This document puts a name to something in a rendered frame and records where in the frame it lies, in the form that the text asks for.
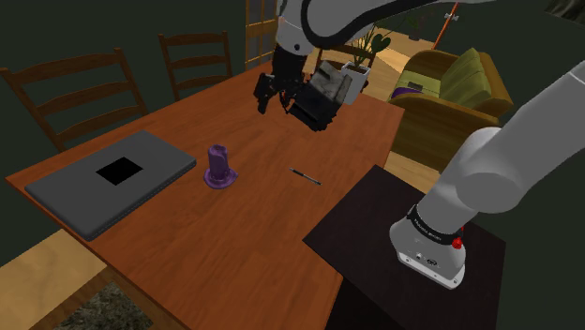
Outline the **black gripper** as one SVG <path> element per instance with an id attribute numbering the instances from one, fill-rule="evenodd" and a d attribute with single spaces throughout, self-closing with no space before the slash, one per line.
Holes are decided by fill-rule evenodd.
<path id="1" fill-rule="evenodd" d="M 272 61 L 272 75 L 261 73 L 253 92 L 253 96 L 258 101 L 260 114 L 265 114 L 268 101 L 277 91 L 285 113 L 290 112 L 291 102 L 298 93 L 297 86 L 304 82 L 303 68 L 307 58 L 306 55 L 288 52 L 279 44 L 276 45 Z"/>

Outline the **wooden framed glass door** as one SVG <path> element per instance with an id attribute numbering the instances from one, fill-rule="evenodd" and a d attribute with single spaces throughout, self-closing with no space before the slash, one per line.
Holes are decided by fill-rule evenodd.
<path id="1" fill-rule="evenodd" d="M 245 70 L 270 62 L 276 45 L 278 0 L 245 0 Z"/>

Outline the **green plant in white pot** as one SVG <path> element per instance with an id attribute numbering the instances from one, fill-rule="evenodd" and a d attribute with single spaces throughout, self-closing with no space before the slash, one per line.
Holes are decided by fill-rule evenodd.
<path id="1" fill-rule="evenodd" d="M 376 54 L 389 46 L 391 39 L 387 34 L 376 32 L 372 25 L 362 36 L 343 46 L 345 53 L 352 55 L 352 61 L 342 66 L 341 72 L 351 78 L 351 84 L 344 98 L 344 103 L 351 105 L 364 89 Z"/>

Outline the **black pen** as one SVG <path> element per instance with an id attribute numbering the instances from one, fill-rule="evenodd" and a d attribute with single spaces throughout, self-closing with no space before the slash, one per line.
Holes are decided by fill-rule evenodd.
<path id="1" fill-rule="evenodd" d="M 291 172 L 293 172 L 293 173 L 295 173 L 295 174 L 297 174 L 297 175 L 301 176 L 301 177 L 304 177 L 305 179 L 307 179 L 308 181 L 310 181 L 311 183 L 313 183 L 313 184 L 315 184 L 315 185 L 321 186 L 321 185 L 323 184 L 323 183 L 322 183 L 322 182 L 320 182 L 319 180 L 317 180 L 317 179 L 315 179 L 315 178 L 312 178 L 312 177 L 308 176 L 308 175 L 307 175 L 307 174 L 305 174 L 305 173 L 299 172 L 298 170 L 296 170 L 296 169 L 294 169 L 294 168 L 289 168 L 289 170 L 290 170 Z"/>

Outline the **purple candle holder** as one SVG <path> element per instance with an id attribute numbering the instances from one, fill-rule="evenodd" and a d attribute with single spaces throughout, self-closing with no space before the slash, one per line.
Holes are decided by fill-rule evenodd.
<path id="1" fill-rule="evenodd" d="M 229 166 L 228 151 L 224 145 L 214 144 L 208 149 L 209 167 L 203 174 L 203 181 L 213 189 L 224 189 L 238 177 L 238 173 Z"/>

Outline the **brown wooden table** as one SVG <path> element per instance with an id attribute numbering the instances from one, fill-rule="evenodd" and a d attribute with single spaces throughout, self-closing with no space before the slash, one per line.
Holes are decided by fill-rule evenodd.
<path id="1" fill-rule="evenodd" d="M 184 98 L 12 174 L 16 189 L 140 130 L 197 159 L 87 248 L 190 330 L 323 330 L 341 275 L 305 235 L 392 148 L 403 110 L 360 95 L 314 132 L 252 92 L 268 65 Z M 234 183 L 203 181 L 227 148 Z M 322 182 L 315 185 L 289 170 Z"/>

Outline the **dark robot stand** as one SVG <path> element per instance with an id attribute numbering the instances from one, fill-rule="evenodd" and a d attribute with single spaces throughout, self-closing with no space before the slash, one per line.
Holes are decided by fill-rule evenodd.
<path id="1" fill-rule="evenodd" d="M 496 330 L 502 239 L 465 226 L 466 269 L 453 290 L 398 260 L 390 227 L 422 196 L 373 166 L 305 237 L 343 277 L 324 330 Z"/>

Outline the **orange floor lamp pole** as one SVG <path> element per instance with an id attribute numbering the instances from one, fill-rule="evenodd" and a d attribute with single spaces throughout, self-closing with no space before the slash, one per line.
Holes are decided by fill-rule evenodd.
<path id="1" fill-rule="evenodd" d="M 433 43 L 433 45 L 431 47 L 432 50 L 436 50 L 437 49 L 437 46 L 440 43 L 440 41 L 442 40 L 442 38 L 443 38 L 443 36 L 444 36 L 444 34 L 445 34 L 445 32 L 446 32 L 449 24 L 451 22 L 456 22 L 458 20 L 458 15 L 457 15 L 458 7 L 459 7 L 459 2 L 455 2 L 454 5 L 452 6 L 451 10 L 444 15 L 445 22 L 444 22 L 444 24 L 442 26 L 442 29 L 441 29 L 440 33 L 436 37 L 436 39 L 435 39 L 435 41 L 434 41 L 434 43 Z"/>

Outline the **grey closed laptop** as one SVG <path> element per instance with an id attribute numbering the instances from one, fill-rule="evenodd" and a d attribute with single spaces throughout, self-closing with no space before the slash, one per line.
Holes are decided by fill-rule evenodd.
<path id="1" fill-rule="evenodd" d="M 86 241 L 190 171 L 197 159 L 141 130 L 25 187 Z"/>

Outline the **grey mottled rug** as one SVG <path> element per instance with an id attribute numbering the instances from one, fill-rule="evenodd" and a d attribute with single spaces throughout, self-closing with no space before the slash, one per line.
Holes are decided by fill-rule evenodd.
<path id="1" fill-rule="evenodd" d="M 154 323 L 110 282 L 53 330 L 148 330 Z"/>

